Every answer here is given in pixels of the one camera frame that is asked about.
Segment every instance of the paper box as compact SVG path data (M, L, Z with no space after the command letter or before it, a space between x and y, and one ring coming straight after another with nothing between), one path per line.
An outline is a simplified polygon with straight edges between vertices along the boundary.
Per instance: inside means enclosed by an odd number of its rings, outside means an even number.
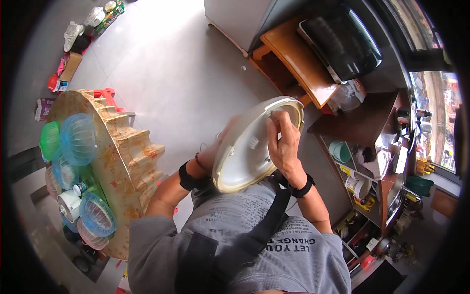
M40 98L38 99L38 105L36 105L36 111L34 120L41 121L46 120L51 110L52 104L55 98Z
M124 13L124 3L116 1L116 7L110 11L103 19L103 21L95 27L98 34L102 34L121 14Z
M82 61L82 55L74 52L70 52L70 59L67 62L65 69L59 77L59 80L64 80L70 82L72 80L73 74L78 68L78 65Z

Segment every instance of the gray t-shirt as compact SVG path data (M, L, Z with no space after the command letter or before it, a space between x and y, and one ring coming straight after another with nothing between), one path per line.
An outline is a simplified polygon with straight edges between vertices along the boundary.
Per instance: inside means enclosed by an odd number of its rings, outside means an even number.
M177 233L173 220L147 216L129 229L129 285L134 294L174 293L178 261L193 232L229 245L240 233L258 224L274 200L269 181L242 192L196 199L195 209ZM351 280L343 259L341 239L320 233L305 218L290 216L269 240L254 264L230 285L229 293L270 289L288 292L350 293Z

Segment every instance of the round table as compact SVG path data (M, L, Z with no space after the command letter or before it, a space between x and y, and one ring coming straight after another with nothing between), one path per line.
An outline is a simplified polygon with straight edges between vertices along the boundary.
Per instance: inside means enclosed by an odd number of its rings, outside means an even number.
M59 128L70 115L85 113L94 124L95 155L91 162L109 207L117 219L117 230L102 250L107 256L127 260L129 223L140 218L157 189L162 172L157 160L165 146L149 140L150 131L129 126L128 116L107 106L105 98L93 91L71 90L60 94L52 105L47 122Z

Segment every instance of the heineken box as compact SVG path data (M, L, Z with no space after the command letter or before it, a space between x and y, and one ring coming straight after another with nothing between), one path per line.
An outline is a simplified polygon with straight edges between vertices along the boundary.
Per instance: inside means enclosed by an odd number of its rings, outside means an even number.
M124 3L122 1L116 1L116 7L105 16L103 21L95 27L95 30L99 34L102 34L123 13Z

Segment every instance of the person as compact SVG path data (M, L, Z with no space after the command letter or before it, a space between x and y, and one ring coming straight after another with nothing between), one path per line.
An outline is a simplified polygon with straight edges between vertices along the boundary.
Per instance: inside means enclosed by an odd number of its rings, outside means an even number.
M220 142L237 120L232 118L197 160L187 162L188 175L207 177ZM289 114L273 112L266 129L272 162L292 188L304 188L307 174L298 159L300 132ZM276 185L279 187L272 177L266 177L237 193L193 197L193 213L177 233L173 211L189 192L180 181L179 172L175 172L162 182L144 217L130 224L128 276L134 294L176 293L175 277L191 236L198 233L217 240L217 255L219 248L230 245L235 236L249 232L263 219L274 200ZM333 234L328 211L314 185L298 199L298 207L303 217L289 216L253 264L229 284L227 293L351 292L341 239Z

